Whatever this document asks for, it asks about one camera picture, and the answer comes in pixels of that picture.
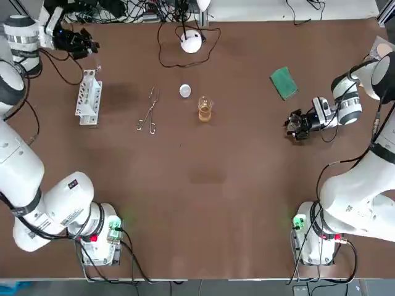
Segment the brown table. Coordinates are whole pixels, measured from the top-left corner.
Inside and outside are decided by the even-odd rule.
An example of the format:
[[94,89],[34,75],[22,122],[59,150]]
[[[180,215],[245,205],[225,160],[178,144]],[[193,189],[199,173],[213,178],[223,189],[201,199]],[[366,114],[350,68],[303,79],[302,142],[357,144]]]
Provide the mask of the brown table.
[[[222,37],[210,60],[198,67],[167,69],[158,62],[152,25],[90,25],[100,42],[103,81],[97,128],[74,116],[78,88],[65,84],[43,57],[44,72],[32,81],[30,101],[41,122],[33,144],[43,161],[44,191],[73,171],[93,181],[94,199],[110,202],[126,222],[135,252],[152,278],[287,278],[294,268],[290,222],[298,206],[314,200],[323,166],[352,158],[366,148],[377,103],[361,91],[364,112],[357,123],[339,129],[332,144],[319,136],[296,145],[284,137],[284,120],[311,99],[332,102],[330,84],[358,64],[376,35],[375,19],[310,22],[219,23]],[[165,63],[203,59],[215,40],[196,55],[180,50],[174,25],[161,31]],[[93,60],[82,64],[89,68]],[[299,92],[283,102],[269,80],[288,66]],[[77,79],[73,63],[59,66]],[[182,83],[192,87],[182,99]],[[160,88],[155,135],[137,131],[149,107],[151,88]],[[197,101],[215,101],[210,123],[198,120]],[[28,139],[35,121],[28,108],[11,125]],[[348,165],[330,170],[333,175]],[[0,205],[0,278],[81,278],[71,242],[51,242],[26,253],[12,238],[14,219]],[[358,277],[393,278],[394,244],[351,237],[360,259]],[[109,277],[130,278],[130,258],[106,268]],[[353,257],[342,248],[337,264],[323,277],[348,277]],[[315,276],[315,268],[304,268]]]

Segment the green sponge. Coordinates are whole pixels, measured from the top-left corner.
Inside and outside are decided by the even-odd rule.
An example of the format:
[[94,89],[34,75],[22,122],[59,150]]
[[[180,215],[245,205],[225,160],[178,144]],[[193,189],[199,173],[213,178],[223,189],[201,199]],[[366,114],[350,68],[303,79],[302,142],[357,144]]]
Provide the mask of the green sponge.
[[288,67],[275,70],[270,76],[281,98],[286,101],[297,93],[297,86],[289,74]]

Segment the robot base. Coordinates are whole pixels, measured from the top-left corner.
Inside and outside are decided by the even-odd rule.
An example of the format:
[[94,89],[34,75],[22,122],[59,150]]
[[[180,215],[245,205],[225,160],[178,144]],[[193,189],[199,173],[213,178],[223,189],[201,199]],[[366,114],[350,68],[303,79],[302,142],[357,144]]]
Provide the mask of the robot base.
[[[299,210],[297,211],[297,215],[293,219],[294,226],[296,221],[298,221],[298,225],[300,227],[300,229],[295,229],[294,231],[296,258],[299,256],[304,238],[307,235],[307,239],[302,249],[302,263],[304,265],[319,265],[321,258],[321,265],[330,265],[332,263],[333,252],[335,251],[335,240],[321,239],[321,237],[319,237],[313,229],[310,229],[309,233],[307,233],[307,230],[311,225],[310,209],[312,206],[312,202],[302,203],[302,205],[299,207]],[[317,218],[317,222],[321,227],[320,217]]]
[[[108,203],[102,203],[101,205],[104,210],[104,225],[102,231],[98,235],[97,241],[84,242],[81,240],[81,243],[96,266],[119,265],[120,245],[111,244],[107,241],[107,235],[109,233],[109,217],[116,216],[117,214],[114,208]],[[84,264],[92,266],[91,260],[86,256],[84,251],[82,251],[82,254]]]
[[196,30],[187,30],[181,36],[181,48],[188,54],[194,54],[202,47],[202,36]]

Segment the wire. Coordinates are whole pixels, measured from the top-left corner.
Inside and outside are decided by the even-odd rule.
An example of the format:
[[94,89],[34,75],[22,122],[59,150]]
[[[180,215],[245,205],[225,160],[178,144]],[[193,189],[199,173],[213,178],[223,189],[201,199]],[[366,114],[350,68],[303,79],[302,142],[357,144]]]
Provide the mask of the wire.
[[[160,53],[162,52],[162,45],[161,45],[160,39],[159,39],[160,29],[162,28],[163,25],[164,25],[164,22],[161,22],[161,24],[160,24],[160,26],[159,26],[159,29],[158,29],[158,32],[157,32],[157,42],[158,42],[158,45],[159,45],[158,59],[159,59],[160,64],[161,64],[163,67],[165,67],[165,68],[175,68],[175,67],[179,67],[179,68],[190,68],[190,67],[193,67],[193,66],[196,66],[196,65],[203,64],[204,62],[207,62],[207,61],[210,59],[211,52],[214,50],[214,48],[215,48],[215,46],[217,45],[219,39],[221,38],[221,33],[222,33],[222,32],[221,32],[221,29],[219,29],[219,28],[214,28],[214,29],[205,29],[205,28],[201,28],[201,29],[200,29],[200,30],[202,30],[202,31],[217,31],[217,32],[218,32],[217,40],[215,40],[215,43],[213,44],[212,48],[210,49],[210,51],[209,51],[209,53],[208,53],[206,59],[200,60],[200,61],[197,61],[197,62],[192,62],[192,63],[190,63],[190,64],[185,64],[185,65],[180,65],[180,64],[165,65],[165,64],[162,62],[161,58],[160,58]],[[187,26],[187,25],[185,25],[185,27],[186,27],[186,28],[192,28],[192,29],[195,29],[195,30],[199,30],[198,28],[191,27],[191,26]]]
[[313,224],[314,224],[315,221],[317,220],[317,218],[318,218],[319,214],[321,213],[321,211],[322,211],[322,208],[320,208],[320,209],[318,210],[318,213],[317,213],[316,216],[314,217],[313,221],[311,222],[310,227],[308,228],[308,230],[307,230],[307,232],[306,232],[306,235],[304,236],[304,240],[303,240],[303,243],[302,243],[302,245],[301,245],[301,248],[300,248],[300,251],[299,251],[299,255],[297,256],[296,266],[295,266],[294,272],[293,272],[292,276],[290,277],[289,281],[286,283],[287,286],[289,286],[289,285],[292,283],[292,280],[293,280],[293,278],[294,278],[294,276],[295,276],[295,274],[296,274],[296,271],[297,271],[297,267],[299,266],[299,262],[300,262],[300,260],[301,260],[302,250],[303,250],[304,244],[306,243],[307,235],[308,235],[308,233],[310,232],[310,229],[312,228]]
[[[295,230],[292,228],[291,229],[291,250],[292,250],[292,255],[294,257],[294,264],[296,265],[296,254],[295,254],[295,244],[294,244],[294,237],[295,237]],[[301,281],[301,277],[299,276],[299,270],[296,270],[296,282]]]
[[293,13],[293,16],[294,16],[294,20],[293,20],[294,26],[297,27],[297,26],[303,25],[304,23],[307,23],[307,22],[311,21],[311,18],[309,18],[308,20],[303,20],[303,21],[301,21],[301,22],[299,22],[299,23],[295,22],[295,20],[296,20],[295,10],[294,10],[294,9],[292,8],[292,6],[288,3],[288,0],[285,0],[285,3],[286,3],[286,5],[288,5],[289,8],[292,10],[292,13]]
[[38,120],[36,110],[33,108],[33,106],[29,103],[28,100],[26,100],[26,103],[29,105],[31,111],[33,112],[33,115],[35,116],[37,123],[37,132],[33,137],[31,137],[30,141],[27,143],[30,146],[38,138],[38,135],[40,134],[40,121]]
[[349,276],[348,279],[342,281],[342,280],[337,280],[337,279],[326,279],[328,282],[332,282],[335,284],[348,284],[352,282],[356,278],[357,270],[358,270],[358,253],[357,249],[355,248],[354,244],[350,242],[349,240],[347,241],[347,244],[351,247],[352,251],[354,252],[354,270],[352,271],[352,274]]
[[[307,3],[309,3],[315,10],[320,10],[320,9],[321,9],[321,4],[323,4],[322,10],[321,10],[321,16],[320,16],[320,20],[322,20],[323,11],[325,10],[325,2],[324,2],[324,1],[319,1],[319,0],[315,0],[315,1],[314,1],[314,0],[306,0],[306,1],[307,1]],[[292,6],[289,4],[288,0],[285,0],[285,3],[286,3],[286,5],[288,5],[289,8],[292,10],[292,13],[293,13],[293,16],[294,16],[294,19],[293,19],[294,26],[300,26],[300,25],[303,25],[304,23],[308,23],[309,21],[312,20],[311,18],[309,18],[308,20],[303,20],[303,21],[297,23],[297,22],[296,22],[296,13],[295,13],[295,10],[294,10],[294,9],[292,8]]]
[[201,296],[201,292],[202,292],[202,285],[203,285],[203,279],[200,280],[200,285],[199,285],[199,293],[197,296]]
[[66,78],[64,78],[64,76],[61,74],[61,72],[59,71],[59,69],[56,67],[54,61],[51,59],[51,55],[50,55],[49,53],[47,53],[45,50],[42,50],[42,49],[39,49],[39,50],[49,59],[49,61],[51,62],[52,66],[54,66],[56,72],[59,74],[59,76],[60,76],[67,84],[69,84],[69,85],[80,85],[80,83],[82,82],[82,80],[83,80],[83,78],[84,78],[84,73],[83,73],[84,71],[83,71],[83,69],[82,69],[80,63],[78,63],[70,54],[69,54],[69,57],[76,63],[76,65],[78,66],[78,68],[80,68],[80,70],[81,70],[81,78],[80,78],[80,80],[79,80],[78,82],[75,82],[75,83],[69,82],[69,80],[67,80]]
[[69,57],[70,57],[70,54],[69,54],[68,52],[66,52],[66,53],[67,53],[67,56],[66,56],[66,57],[60,58],[60,57],[56,57],[56,56],[52,55],[51,53],[49,53],[47,50],[45,50],[45,49],[43,49],[43,48],[40,48],[39,50],[40,50],[41,52],[45,52],[47,55],[49,55],[49,56],[52,57],[53,59],[59,60],[59,61],[61,61],[61,62],[64,62],[65,60],[68,60]]
[[330,138],[329,140],[326,140],[326,139],[323,137],[322,129],[320,129],[320,136],[321,136],[321,139],[322,139],[325,143],[331,143],[331,142],[333,142],[333,141],[335,140],[336,136],[338,135],[338,130],[339,130],[339,111],[338,111],[338,110],[339,110],[339,109],[336,110],[336,114],[334,114],[333,117],[332,117],[332,120],[334,119],[334,117],[337,117],[337,119],[338,119],[338,124],[336,125],[336,131],[335,131],[335,134],[333,135],[333,137]]
[[[383,123],[381,124],[380,129],[378,130],[377,133],[375,133],[374,137],[371,138],[369,145],[371,143],[374,143],[378,139],[379,135],[381,134],[385,124],[387,124],[387,121],[389,120],[389,118],[390,118],[391,114],[393,113],[394,109],[395,109],[395,102],[393,103],[391,109],[389,110],[387,116],[385,117]],[[368,153],[368,151],[369,151],[369,146],[365,149],[363,154],[360,156],[360,159],[358,159],[357,162],[355,162],[355,164],[351,168],[354,168],[360,162],[360,160]]]
[[139,261],[137,260],[136,255],[133,253],[132,249],[131,249],[125,242],[123,242],[123,241],[121,241],[120,244],[121,244],[123,247],[125,247],[125,248],[129,251],[130,255],[132,255],[132,258],[133,258],[133,260],[135,261],[136,266],[137,266],[137,268],[138,268],[138,270],[139,270],[141,276],[143,277],[143,279],[144,279],[146,282],[148,282],[149,284],[156,284],[156,283],[157,283],[156,281],[150,280],[150,279],[145,275],[143,269],[141,268],[141,265],[140,265]]

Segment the glass beaker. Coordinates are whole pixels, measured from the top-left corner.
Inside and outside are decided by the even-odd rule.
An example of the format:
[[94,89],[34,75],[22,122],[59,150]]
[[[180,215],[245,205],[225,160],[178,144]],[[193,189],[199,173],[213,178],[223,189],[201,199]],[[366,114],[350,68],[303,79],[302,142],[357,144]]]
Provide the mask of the glass beaker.
[[199,108],[199,119],[201,122],[209,122],[212,114],[213,101],[207,96],[199,98],[197,107]]

